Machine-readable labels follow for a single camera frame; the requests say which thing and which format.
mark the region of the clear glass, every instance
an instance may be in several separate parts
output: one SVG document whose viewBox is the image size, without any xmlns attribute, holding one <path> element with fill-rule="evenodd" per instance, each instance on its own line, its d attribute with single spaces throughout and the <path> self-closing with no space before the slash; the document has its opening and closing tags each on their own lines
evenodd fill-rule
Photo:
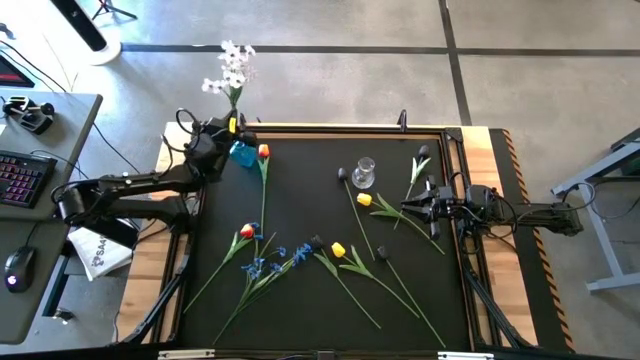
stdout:
<svg viewBox="0 0 640 360">
<path fill-rule="evenodd" d="M 375 167 L 376 163 L 371 158 L 364 157 L 358 160 L 358 167 L 351 174 L 353 185 L 358 189 L 370 188 L 376 179 L 376 175 L 373 172 Z"/>
</svg>

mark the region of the black flower bud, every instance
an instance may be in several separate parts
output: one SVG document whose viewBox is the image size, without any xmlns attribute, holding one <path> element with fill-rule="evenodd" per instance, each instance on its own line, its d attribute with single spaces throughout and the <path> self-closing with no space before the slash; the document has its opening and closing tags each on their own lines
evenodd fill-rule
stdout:
<svg viewBox="0 0 640 360">
<path fill-rule="evenodd" d="M 387 261 L 388 258 L 389 258 L 389 253 L 387 252 L 387 248 L 384 246 L 379 246 L 376 249 L 376 260 Z"/>
<path fill-rule="evenodd" d="M 345 168 L 338 169 L 338 180 L 346 181 L 348 177 L 349 177 L 349 173 L 347 172 L 347 169 Z"/>
<path fill-rule="evenodd" d="M 320 250 L 324 246 L 324 243 L 322 242 L 320 235 L 313 235 L 311 237 L 310 243 L 313 250 Z"/>
<path fill-rule="evenodd" d="M 429 158 L 429 145 L 420 146 L 420 150 L 418 150 L 418 160 L 422 161 L 428 158 Z"/>
</svg>

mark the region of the yellow sticker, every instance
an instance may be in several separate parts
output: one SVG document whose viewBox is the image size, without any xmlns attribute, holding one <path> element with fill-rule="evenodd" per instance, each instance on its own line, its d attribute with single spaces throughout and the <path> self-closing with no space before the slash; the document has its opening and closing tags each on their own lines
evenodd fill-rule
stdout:
<svg viewBox="0 0 640 360">
<path fill-rule="evenodd" d="M 236 123 L 238 122 L 238 120 L 236 120 L 236 118 L 231 118 L 229 119 L 229 132 L 232 134 L 236 133 Z"/>
</svg>

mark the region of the keyboard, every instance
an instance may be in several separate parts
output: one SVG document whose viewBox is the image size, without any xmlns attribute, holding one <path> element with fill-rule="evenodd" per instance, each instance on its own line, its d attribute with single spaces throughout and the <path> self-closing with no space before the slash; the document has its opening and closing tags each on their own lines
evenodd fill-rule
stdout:
<svg viewBox="0 0 640 360">
<path fill-rule="evenodd" d="M 57 162 L 0 150 L 0 204 L 33 209 Z"/>
</svg>

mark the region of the concrete floor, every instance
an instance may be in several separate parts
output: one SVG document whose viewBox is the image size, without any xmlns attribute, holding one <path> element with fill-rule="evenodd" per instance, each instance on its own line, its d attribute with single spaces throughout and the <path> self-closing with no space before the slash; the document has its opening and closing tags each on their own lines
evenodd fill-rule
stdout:
<svg viewBox="0 0 640 360">
<path fill-rule="evenodd" d="M 96 9 L 95 1 L 79 2 L 89 13 Z M 96 23 L 128 43 L 192 45 L 233 39 L 280 46 L 446 46 L 438 0 L 193 0 L 188 7 L 146 0 L 115 5 L 139 19 L 103 15 Z M 42 11 L 53 11 L 47 6 L 43 3 Z M 633 0 L 449 0 L 448 8 L 458 47 L 640 49 L 640 4 Z M 64 25 L 59 28 L 69 34 Z M 203 77 L 219 75 L 215 53 L 125 52 L 109 65 L 88 68 L 73 52 L 60 50 L 72 36 L 56 34 L 46 31 L 69 82 L 75 78 L 73 90 L 104 96 L 98 125 L 140 168 L 154 167 L 158 136 L 173 121 L 176 108 L 189 108 L 201 118 L 226 110 L 221 97 L 200 91 Z M 34 46 L 42 44 L 42 34 L 19 35 L 16 46 L 64 82 L 46 44 Z M 257 76 L 239 104 L 250 118 L 392 123 L 406 108 L 413 124 L 461 123 L 447 55 L 263 53 L 254 60 Z M 599 159 L 612 142 L 640 124 L 639 70 L 640 57 L 460 56 L 471 122 L 511 131 L 533 201 L 550 201 L 552 186 Z M 46 90 L 41 84 L 38 88 Z M 93 132 L 81 162 L 94 176 L 128 170 Z M 605 213 L 618 213 L 639 190 L 607 187 L 598 204 Z M 628 271 L 640 268 L 637 229 L 631 227 L 639 214 L 635 209 L 609 224 Z M 576 237 L 544 233 L 575 345 L 582 353 L 638 358 L 640 286 L 587 293 L 585 282 L 610 274 L 590 222 L 581 215 L 586 230 Z M 122 279 L 91 284 L 72 279 L 61 305 L 78 314 L 78 321 L 63 327 L 37 318 L 25 343 L 0 347 L 0 352 L 108 343 L 123 286 Z"/>
</svg>

